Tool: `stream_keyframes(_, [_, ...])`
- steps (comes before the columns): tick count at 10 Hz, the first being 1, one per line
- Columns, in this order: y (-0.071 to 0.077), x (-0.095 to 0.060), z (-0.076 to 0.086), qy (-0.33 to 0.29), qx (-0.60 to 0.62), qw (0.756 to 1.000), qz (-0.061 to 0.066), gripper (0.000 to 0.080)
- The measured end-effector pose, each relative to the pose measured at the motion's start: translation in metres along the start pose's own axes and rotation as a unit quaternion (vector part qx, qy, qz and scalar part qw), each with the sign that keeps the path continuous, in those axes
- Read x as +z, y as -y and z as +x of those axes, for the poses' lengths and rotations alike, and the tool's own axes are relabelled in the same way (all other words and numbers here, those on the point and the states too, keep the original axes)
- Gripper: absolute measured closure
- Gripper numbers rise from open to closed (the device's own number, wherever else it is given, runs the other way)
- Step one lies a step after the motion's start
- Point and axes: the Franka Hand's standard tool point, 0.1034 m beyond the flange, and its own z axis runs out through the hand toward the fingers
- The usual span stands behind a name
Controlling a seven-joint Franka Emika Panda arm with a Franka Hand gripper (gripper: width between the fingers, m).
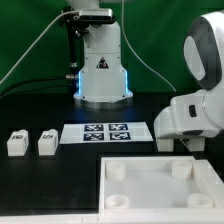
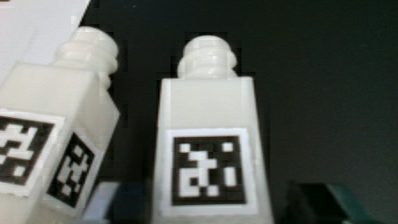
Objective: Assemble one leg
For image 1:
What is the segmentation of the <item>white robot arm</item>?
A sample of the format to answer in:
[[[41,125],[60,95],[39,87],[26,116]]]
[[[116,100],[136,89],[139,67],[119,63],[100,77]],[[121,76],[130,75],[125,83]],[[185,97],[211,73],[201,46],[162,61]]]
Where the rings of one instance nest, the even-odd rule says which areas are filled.
[[[84,66],[78,73],[77,104],[106,108],[130,100],[127,72],[121,65],[120,33],[113,12],[98,0],[67,0],[74,32],[84,38]],[[197,17],[183,44],[188,70],[201,89],[174,97],[154,121],[160,151],[171,151],[176,139],[191,151],[224,130],[224,10]]]

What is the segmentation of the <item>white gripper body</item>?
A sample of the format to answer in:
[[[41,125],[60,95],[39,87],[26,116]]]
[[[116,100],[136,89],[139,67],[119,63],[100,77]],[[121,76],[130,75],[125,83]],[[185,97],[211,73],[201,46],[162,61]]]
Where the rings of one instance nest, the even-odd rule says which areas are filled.
[[[222,128],[205,112],[205,90],[171,99],[154,121],[157,139],[213,138]]]

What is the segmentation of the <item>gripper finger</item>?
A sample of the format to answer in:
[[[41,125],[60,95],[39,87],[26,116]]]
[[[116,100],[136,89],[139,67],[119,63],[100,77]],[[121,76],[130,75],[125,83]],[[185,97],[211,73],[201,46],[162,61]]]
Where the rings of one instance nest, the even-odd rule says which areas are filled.
[[[173,139],[158,139],[157,148],[159,152],[172,152],[174,148]]]
[[[191,152],[200,152],[205,148],[204,138],[192,138],[188,141],[188,148]]]

